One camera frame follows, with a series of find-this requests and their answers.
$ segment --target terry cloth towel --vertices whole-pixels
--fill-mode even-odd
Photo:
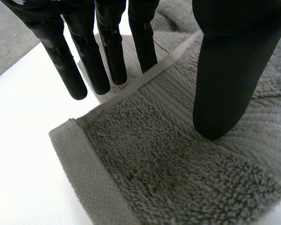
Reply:
[[[94,224],[241,224],[281,201],[281,40],[250,105],[220,140],[192,123],[202,33],[191,1],[161,0],[159,63],[141,75],[124,38],[128,82],[50,132]]]

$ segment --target folded towel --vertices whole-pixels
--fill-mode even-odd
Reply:
[[[203,37],[190,0],[161,0],[159,63],[141,75],[124,38],[128,82],[50,132],[95,224],[238,224],[281,201],[281,40],[238,125],[204,139],[192,124]]]

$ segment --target gray towel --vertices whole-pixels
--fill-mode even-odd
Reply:
[[[260,219],[281,201],[281,40],[243,118],[211,142],[192,124],[202,33],[191,1],[162,0],[153,27],[160,62],[141,75],[125,37],[127,85],[50,132],[77,197],[103,225]]]

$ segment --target white surface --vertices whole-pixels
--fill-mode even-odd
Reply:
[[[130,34],[126,14],[120,28]],[[65,36],[78,61],[67,29]],[[91,91],[71,99],[41,45],[0,77],[0,225],[91,224],[48,133],[97,105]],[[281,225],[281,204],[260,224]]]

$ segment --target gray floor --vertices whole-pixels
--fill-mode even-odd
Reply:
[[[0,2],[0,75],[38,43],[22,21]]]

